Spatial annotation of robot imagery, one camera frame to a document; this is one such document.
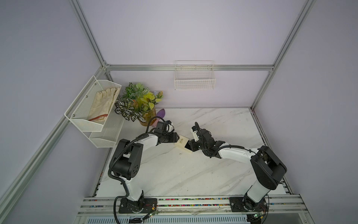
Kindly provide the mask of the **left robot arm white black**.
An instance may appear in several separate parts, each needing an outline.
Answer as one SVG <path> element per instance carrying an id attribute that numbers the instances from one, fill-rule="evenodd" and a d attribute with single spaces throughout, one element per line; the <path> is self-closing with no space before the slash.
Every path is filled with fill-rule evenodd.
<path id="1" fill-rule="evenodd" d="M 126 198 L 136 202 L 142 197 L 142 189 L 135 183 L 135 176 L 139 172 L 142 154 L 145 150 L 162 143 L 176 143 L 179 135 L 175 132 L 171 121 L 159 119 L 153 129 L 146 131 L 134 140 L 121 139 L 109 163 L 108 177 L 120 181 L 125 189 Z"/>

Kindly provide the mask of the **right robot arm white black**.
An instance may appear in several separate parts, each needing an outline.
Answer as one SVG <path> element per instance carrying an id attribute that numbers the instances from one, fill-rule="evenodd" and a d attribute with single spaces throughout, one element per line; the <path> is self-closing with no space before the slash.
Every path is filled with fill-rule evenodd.
<path id="1" fill-rule="evenodd" d="M 194 180 L 199 195 L 241 196 L 244 203 L 259 203 L 268 193 L 280 194 L 286 166 L 268 146 L 248 148 L 213 137 L 188 140 L 185 149 L 193 153 Z"/>

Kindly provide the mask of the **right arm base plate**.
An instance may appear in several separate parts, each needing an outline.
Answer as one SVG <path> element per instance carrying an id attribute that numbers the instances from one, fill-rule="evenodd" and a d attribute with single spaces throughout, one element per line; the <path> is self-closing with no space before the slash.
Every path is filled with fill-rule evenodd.
<path id="1" fill-rule="evenodd" d="M 266 212 L 268 210 L 265 198 L 262 198 L 259 202 L 255 202 L 247 196 L 230 197 L 229 204 L 232 212 Z"/>

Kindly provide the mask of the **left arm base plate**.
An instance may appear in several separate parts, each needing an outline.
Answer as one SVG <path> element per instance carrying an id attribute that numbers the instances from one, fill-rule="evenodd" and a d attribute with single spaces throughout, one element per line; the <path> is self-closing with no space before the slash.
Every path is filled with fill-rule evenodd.
<path id="1" fill-rule="evenodd" d="M 131 201 L 126 198 L 121 199 L 118 209 L 119 214 L 147 214 L 157 208 L 156 198 L 140 198 L 138 201 Z"/>

